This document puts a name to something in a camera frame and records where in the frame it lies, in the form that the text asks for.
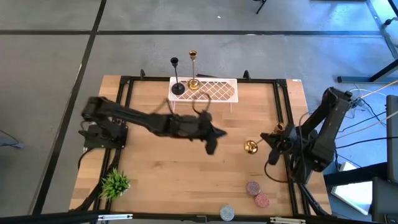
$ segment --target concrete floor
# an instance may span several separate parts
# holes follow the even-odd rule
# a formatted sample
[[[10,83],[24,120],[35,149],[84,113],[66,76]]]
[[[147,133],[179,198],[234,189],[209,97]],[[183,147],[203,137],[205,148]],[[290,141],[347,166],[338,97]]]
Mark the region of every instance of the concrete floor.
[[[3,0],[0,29],[91,30],[99,4],[99,0],[36,0],[35,4]],[[373,4],[382,21],[392,16],[386,0]],[[260,14],[255,15],[258,5],[249,0],[113,0],[105,7],[99,29],[378,30],[364,2],[268,0]],[[10,147],[0,150],[0,217],[29,213],[87,40],[86,35],[0,35],[0,102],[3,105],[0,129],[26,145],[23,150]],[[322,93],[329,86],[341,90],[356,88],[352,84],[337,84],[337,76],[371,76],[393,61],[382,37],[97,36],[44,212],[68,209],[83,145],[83,138],[77,133],[80,111],[89,96],[97,95],[102,76],[139,75],[140,69],[148,76],[171,76],[170,57],[180,59],[180,74],[189,74],[187,52],[191,49],[198,51],[199,73],[241,77],[247,69],[253,78],[301,79],[309,110],[319,105]],[[375,90],[380,86],[359,87]],[[397,94],[397,87],[382,92]],[[385,99],[381,95],[366,99],[376,113],[384,110]],[[356,110],[355,118],[345,119],[342,127],[370,116],[367,110]],[[385,135],[385,128],[379,124],[351,138],[343,138],[336,145]],[[385,141],[358,144],[338,152],[361,166],[386,161]],[[370,219],[333,197],[330,200],[335,213]]]

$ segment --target white lattice tray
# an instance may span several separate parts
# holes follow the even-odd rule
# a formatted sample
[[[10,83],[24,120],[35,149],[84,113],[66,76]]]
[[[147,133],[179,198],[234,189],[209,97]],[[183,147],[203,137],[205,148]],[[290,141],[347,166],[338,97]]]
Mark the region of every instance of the white lattice tray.
[[[188,81],[192,78],[179,77],[178,80],[185,87],[185,92],[179,96],[172,93],[172,86],[176,83],[175,77],[170,77],[169,100],[173,103],[173,109],[176,102],[207,102],[208,98],[203,92],[210,95],[212,103],[237,103],[238,102],[238,82],[235,78],[196,78],[200,81],[200,87],[197,90],[188,88]]]

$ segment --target wooden tabletop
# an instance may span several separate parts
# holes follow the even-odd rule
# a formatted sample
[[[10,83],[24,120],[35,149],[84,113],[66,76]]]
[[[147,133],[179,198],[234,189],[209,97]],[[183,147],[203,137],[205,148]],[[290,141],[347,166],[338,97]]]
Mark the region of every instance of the wooden tabletop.
[[[104,76],[100,96],[116,99],[120,76]],[[308,111],[300,80],[287,80],[294,122]],[[168,82],[135,81],[131,108],[150,113],[167,97]],[[218,141],[214,156],[205,151],[200,141],[160,138],[143,127],[129,125],[125,149],[121,154],[119,171],[131,180],[131,188],[112,204],[112,212],[219,214],[230,205],[237,215],[292,215],[288,185],[270,180],[264,174],[264,163],[270,147],[263,141],[254,155],[243,149],[245,141],[260,140],[260,133],[272,132],[277,123],[274,92],[271,84],[238,83],[239,103],[213,103],[209,112],[213,125],[228,135]],[[280,90],[284,120],[282,90]],[[197,109],[205,103],[197,103]],[[160,113],[168,113],[162,108]],[[178,114],[194,114],[190,103],[177,103]],[[70,208],[79,206],[98,182],[104,150],[87,154],[80,166]],[[267,166],[275,179],[286,180],[283,157],[278,164]],[[259,208],[246,193],[246,184],[256,181],[270,198],[267,208]],[[323,175],[314,172],[307,185],[324,210],[331,212]],[[296,186],[299,211],[302,211]]]

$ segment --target green plant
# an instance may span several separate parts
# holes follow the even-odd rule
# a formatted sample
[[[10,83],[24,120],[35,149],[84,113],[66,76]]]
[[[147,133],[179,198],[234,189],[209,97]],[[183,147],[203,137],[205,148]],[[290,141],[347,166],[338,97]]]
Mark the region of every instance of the green plant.
[[[99,195],[109,201],[113,201],[130,187],[129,179],[118,173],[117,169],[113,169],[106,178],[102,178],[102,193]]]

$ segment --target pink coaster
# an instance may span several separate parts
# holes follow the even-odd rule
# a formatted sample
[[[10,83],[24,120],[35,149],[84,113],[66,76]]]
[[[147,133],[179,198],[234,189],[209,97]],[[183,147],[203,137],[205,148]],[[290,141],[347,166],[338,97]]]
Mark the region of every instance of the pink coaster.
[[[256,196],[261,191],[260,185],[257,182],[249,182],[246,185],[246,191],[249,195]]]
[[[256,198],[254,199],[256,204],[261,208],[266,208],[269,205],[268,196],[264,193],[259,193]]]

